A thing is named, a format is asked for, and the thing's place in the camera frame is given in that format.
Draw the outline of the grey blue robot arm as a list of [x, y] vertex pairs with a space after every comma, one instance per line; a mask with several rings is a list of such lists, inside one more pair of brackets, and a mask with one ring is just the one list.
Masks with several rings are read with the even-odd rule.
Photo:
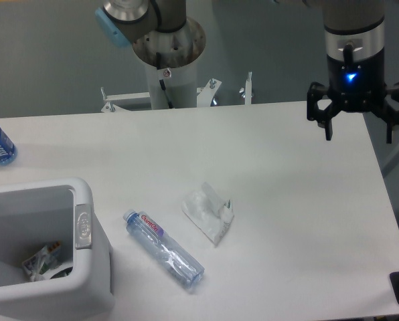
[[[313, 82], [307, 92], [307, 119], [332, 137], [340, 112], [370, 112], [386, 124], [392, 142], [399, 126], [399, 82], [384, 81], [383, 1], [306, 1], [323, 14], [329, 84]], [[185, 1], [105, 1], [95, 18], [118, 47], [131, 46], [151, 68], [149, 93], [154, 109], [194, 107], [194, 78], [184, 84], [179, 70], [204, 51], [202, 27], [187, 16]]]

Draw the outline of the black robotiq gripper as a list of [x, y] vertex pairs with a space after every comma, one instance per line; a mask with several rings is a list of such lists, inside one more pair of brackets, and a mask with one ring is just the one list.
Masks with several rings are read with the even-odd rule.
[[[312, 82], [307, 92], [307, 120], [325, 130], [326, 140], [333, 136], [332, 118], [341, 111], [371, 112], [386, 124], [386, 143], [392, 144], [399, 126], [399, 82], [388, 87], [384, 81], [384, 56], [374, 55], [345, 66], [327, 57], [329, 87]], [[331, 103], [324, 109], [318, 102], [326, 96]]]

